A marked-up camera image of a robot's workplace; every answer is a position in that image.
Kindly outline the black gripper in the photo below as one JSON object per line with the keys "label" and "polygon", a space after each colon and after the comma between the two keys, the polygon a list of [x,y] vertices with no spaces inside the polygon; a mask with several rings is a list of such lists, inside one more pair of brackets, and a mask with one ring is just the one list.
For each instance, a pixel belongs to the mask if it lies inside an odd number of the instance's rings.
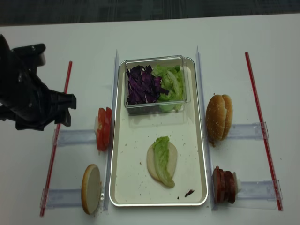
{"label": "black gripper", "polygon": [[71,126],[69,109],[76,97],[49,89],[12,51],[0,55],[0,118],[15,122],[17,130],[42,131],[54,122]]}

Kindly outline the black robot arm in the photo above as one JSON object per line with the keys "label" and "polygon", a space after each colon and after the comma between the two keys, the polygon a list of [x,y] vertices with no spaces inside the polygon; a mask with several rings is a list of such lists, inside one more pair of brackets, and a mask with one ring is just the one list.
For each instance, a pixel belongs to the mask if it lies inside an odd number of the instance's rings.
{"label": "black robot arm", "polygon": [[45,50],[45,44],[10,49],[0,37],[0,119],[14,121],[17,130],[42,131],[51,122],[71,125],[74,94],[49,89],[37,75]]}

